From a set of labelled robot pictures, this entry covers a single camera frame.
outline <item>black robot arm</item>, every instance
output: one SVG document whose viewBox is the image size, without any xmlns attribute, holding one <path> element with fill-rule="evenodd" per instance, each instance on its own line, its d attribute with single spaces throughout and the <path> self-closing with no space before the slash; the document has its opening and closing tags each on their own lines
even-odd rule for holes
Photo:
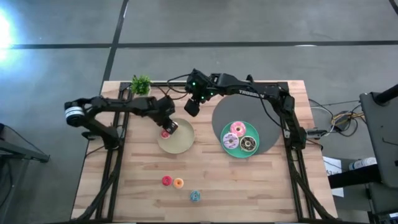
<svg viewBox="0 0 398 224">
<path fill-rule="evenodd" d="M 289 91 L 281 88 L 278 83 L 256 83 L 250 75 L 246 82 L 225 73 L 211 74 L 208 77 L 194 69 L 187 78 L 185 90 L 192 94 L 184 107 L 192 116 L 199 113 L 200 103 L 210 100 L 215 95 L 240 94 L 267 100 L 276 114 L 286 123 L 287 129 L 284 128 L 284 133 L 285 136 L 288 136 L 291 148 L 305 148 L 307 134 L 297 121 L 294 97 L 289 94 Z"/>
<path fill-rule="evenodd" d="M 156 100 L 153 96 L 131 100 L 116 100 L 96 96 L 65 103 L 65 117 L 70 126 L 83 126 L 89 129 L 94 135 L 103 138 L 106 149 L 114 149 L 119 146 L 119 136 L 116 129 L 106 127 L 95 120 L 98 113 L 105 111 L 133 113 L 142 117 L 148 116 L 170 134 L 178 128 L 178 125 L 169 118 L 175 112 L 174 102 L 169 96 L 160 100 Z"/>
</svg>

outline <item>wooden tabletop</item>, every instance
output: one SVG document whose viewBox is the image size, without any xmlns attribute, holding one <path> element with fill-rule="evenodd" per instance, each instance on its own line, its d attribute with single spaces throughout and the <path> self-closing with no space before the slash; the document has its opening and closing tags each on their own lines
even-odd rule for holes
<svg viewBox="0 0 398 224">
<path fill-rule="evenodd" d="M 117 98 L 119 84 L 105 82 L 102 95 Z M 313 128 L 304 82 L 295 80 L 288 81 L 288 84 L 290 94 L 295 98 L 295 112 L 300 125 L 306 129 Z M 152 88 L 151 95 L 163 97 L 156 88 Z M 181 94 L 170 91 L 170 95 L 175 98 Z M 172 118 L 188 120 L 195 129 L 193 146 L 182 154 L 168 154 L 161 150 L 156 140 L 159 127 L 149 118 L 130 114 L 114 221 L 297 221 L 282 136 L 264 154 L 247 159 L 233 158 L 224 152 L 211 125 L 213 110 L 222 97 L 213 97 L 201 105 L 197 117 L 185 112 L 183 107 L 187 99 L 188 96 L 175 101 L 176 112 L 172 115 Z M 101 113 L 96 119 L 110 125 L 113 114 Z M 88 152 L 102 145 L 101 140 L 92 141 Z M 326 210 L 337 217 L 321 150 L 307 144 L 303 157 L 311 190 Z M 81 215 L 98 193 L 105 158 L 104 149 L 86 158 L 72 218 Z M 161 179 L 165 175 L 182 178 L 185 182 L 183 189 L 163 186 Z M 201 192 L 200 202 L 190 201 L 192 190 Z M 300 198 L 307 214 L 302 192 Z M 107 210 L 108 204 L 105 203 L 104 216 Z"/>
</svg>

